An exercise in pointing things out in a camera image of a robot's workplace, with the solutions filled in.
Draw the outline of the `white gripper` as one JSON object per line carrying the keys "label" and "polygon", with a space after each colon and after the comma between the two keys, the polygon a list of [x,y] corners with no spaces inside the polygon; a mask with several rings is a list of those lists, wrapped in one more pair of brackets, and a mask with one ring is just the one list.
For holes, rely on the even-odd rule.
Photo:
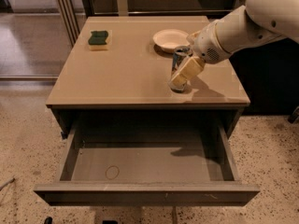
{"label": "white gripper", "polygon": [[198,76],[204,70],[206,63],[220,63],[231,56],[229,52],[223,49],[217,37],[217,21],[213,21],[202,30],[188,35],[187,41],[191,45],[193,53],[198,57],[186,58],[182,62],[174,78],[176,85],[182,85]]}

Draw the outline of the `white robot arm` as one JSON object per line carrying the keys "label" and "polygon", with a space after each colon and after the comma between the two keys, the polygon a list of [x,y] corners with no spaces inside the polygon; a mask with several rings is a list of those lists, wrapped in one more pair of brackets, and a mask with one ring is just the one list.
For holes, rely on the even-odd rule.
{"label": "white robot arm", "polygon": [[183,59],[169,86],[181,90],[187,81],[239,50],[288,37],[299,42],[299,0],[246,0],[220,20],[187,37],[192,55]]}

